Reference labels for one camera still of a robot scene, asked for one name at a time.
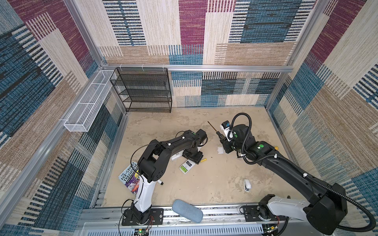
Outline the black yellow screwdriver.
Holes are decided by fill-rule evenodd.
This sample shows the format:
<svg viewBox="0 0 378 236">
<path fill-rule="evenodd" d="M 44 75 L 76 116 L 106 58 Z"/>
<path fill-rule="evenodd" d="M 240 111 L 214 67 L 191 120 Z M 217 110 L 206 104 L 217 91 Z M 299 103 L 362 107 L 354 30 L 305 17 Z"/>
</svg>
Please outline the black yellow screwdriver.
<svg viewBox="0 0 378 236">
<path fill-rule="evenodd" d="M 225 140 L 225 136 L 224 136 L 222 133 L 220 133 L 218 130 L 216 130 L 216 129 L 211 125 L 210 122 L 208 122 L 208 124 L 214 129 L 214 131 L 216 132 L 216 134 L 217 134 L 217 136 L 218 136 L 220 142 L 222 143 L 222 142 Z"/>
</svg>

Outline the red remote control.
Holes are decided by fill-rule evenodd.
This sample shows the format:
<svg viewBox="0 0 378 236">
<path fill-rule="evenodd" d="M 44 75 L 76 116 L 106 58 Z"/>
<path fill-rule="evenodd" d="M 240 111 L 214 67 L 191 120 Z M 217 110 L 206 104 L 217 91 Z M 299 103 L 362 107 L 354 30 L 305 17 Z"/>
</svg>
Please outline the red remote control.
<svg viewBox="0 0 378 236">
<path fill-rule="evenodd" d="M 196 166 L 196 163 L 195 162 L 193 162 L 193 161 L 191 161 L 191 160 L 186 160 L 180 167 L 179 167 L 179 169 L 180 169 L 180 171 L 183 173 L 183 174 L 186 174 L 186 173 L 184 173 L 182 170 L 181 170 L 181 167 L 185 167 L 186 169 L 187 169 L 187 172 L 186 173 L 188 173 L 193 167 L 195 167 Z"/>
</svg>

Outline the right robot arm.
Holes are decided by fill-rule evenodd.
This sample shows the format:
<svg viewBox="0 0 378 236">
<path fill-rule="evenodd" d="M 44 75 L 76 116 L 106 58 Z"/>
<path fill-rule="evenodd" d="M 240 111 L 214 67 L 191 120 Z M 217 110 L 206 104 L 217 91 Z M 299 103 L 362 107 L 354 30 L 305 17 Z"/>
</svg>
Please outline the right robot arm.
<svg viewBox="0 0 378 236">
<path fill-rule="evenodd" d="M 245 163 L 258 164 L 274 172 L 307 200 L 304 206 L 294 202 L 290 207 L 274 207 L 273 204 L 279 199 L 273 194 L 267 195 L 259 203 L 261 218 L 269 219 L 272 215 L 284 215 L 301 219 L 309 222 L 312 227 L 325 235 L 331 235 L 337 229 L 364 233 L 376 227 L 374 215 L 361 203 L 349 197 L 343 186 L 318 179 L 282 156 L 274 146 L 265 141 L 256 141 L 251 132 L 252 119 L 248 114 L 238 113 L 231 122 L 223 122 L 220 128 L 224 134 L 219 132 L 217 134 L 226 153 L 235 151 Z M 366 214 L 369 219 L 368 225 L 363 227 L 341 225 L 347 215 L 348 203 Z"/>
</svg>

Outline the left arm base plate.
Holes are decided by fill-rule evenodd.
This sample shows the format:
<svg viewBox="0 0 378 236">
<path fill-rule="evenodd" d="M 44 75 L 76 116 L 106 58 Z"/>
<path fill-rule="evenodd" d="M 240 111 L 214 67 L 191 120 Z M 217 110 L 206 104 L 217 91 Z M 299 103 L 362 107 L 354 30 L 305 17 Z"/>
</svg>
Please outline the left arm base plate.
<svg viewBox="0 0 378 236">
<path fill-rule="evenodd" d="M 162 225 L 164 217 L 163 208 L 150 208 L 146 212 L 142 213 L 135 209 L 126 209 L 123 211 L 123 217 L 121 220 L 122 226 L 147 226 Z"/>
</svg>

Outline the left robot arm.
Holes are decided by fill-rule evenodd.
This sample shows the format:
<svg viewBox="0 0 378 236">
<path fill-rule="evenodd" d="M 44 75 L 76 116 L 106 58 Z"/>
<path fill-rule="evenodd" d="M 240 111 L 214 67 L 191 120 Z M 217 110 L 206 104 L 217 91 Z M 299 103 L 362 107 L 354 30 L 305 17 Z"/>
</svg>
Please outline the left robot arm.
<svg viewBox="0 0 378 236">
<path fill-rule="evenodd" d="M 200 129 L 197 132 L 184 131 L 181 136 L 168 141 L 152 140 L 146 145 L 133 173 L 140 176 L 136 198 L 129 209 L 122 210 L 122 220 L 130 219 L 134 224 L 144 225 L 152 222 L 152 196 L 156 183 L 164 175 L 171 156 L 183 152 L 183 157 L 198 164 L 203 153 L 199 147 L 207 142 L 207 134 Z"/>
</svg>

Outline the white remote control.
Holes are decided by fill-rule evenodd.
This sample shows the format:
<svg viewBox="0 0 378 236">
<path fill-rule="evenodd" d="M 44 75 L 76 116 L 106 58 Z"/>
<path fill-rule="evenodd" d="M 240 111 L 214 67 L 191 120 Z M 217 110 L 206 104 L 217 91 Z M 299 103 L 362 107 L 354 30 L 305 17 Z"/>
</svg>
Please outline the white remote control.
<svg viewBox="0 0 378 236">
<path fill-rule="evenodd" d="M 171 159 L 171 160 L 175 160 L 175 159 L 177 159 L 177 158 L 179 158 L 179 157 L 182 157 L 182 156 L 183 156 L 183 152 L 184 152 L 184 151 L 182 150 L 182 151 L 180 151 L 180 152 L 178 152 L 178 153 L 172 155 L 172 156 L 170 157 L 170 159 Z"/>
</svg>

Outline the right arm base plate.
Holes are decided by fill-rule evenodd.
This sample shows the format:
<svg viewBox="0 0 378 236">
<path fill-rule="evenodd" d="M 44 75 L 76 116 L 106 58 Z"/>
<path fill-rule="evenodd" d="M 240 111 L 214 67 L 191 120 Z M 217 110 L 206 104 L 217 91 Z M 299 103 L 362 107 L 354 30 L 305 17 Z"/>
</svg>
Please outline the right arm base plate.
<svg viewBox="0 0 378 236">
<path fill-rule="evenodd" d="M 285 221 L 286 216 L 280 215 L 272 215 L 271 213 L 268 214 L 267 217 L 263 218 L 260 215 L 258 210 L 258 205 L 242 205 L 239 208 L 239 211 L 242 215 L 244 215 L 246 222 L 268 222 L 268 221 Z"/>
</svg>

